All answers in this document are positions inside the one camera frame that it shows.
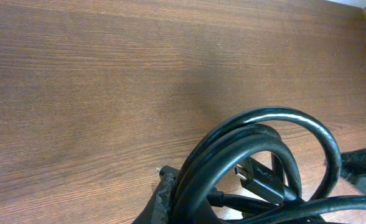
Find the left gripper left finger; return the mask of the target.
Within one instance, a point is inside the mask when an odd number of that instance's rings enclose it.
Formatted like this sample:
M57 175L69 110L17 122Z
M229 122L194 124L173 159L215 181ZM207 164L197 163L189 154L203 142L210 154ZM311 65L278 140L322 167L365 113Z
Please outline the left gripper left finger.
M133 224L183 223L181 219L172 217L174 189L177 186L179 172L179 169L171 166L161 168L158 173L160 181Z

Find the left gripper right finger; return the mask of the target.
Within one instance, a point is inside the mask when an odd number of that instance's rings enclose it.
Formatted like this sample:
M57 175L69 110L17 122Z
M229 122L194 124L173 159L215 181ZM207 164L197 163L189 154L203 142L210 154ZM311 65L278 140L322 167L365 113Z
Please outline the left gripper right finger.
M343 152L340 176L366 195L366 148Z

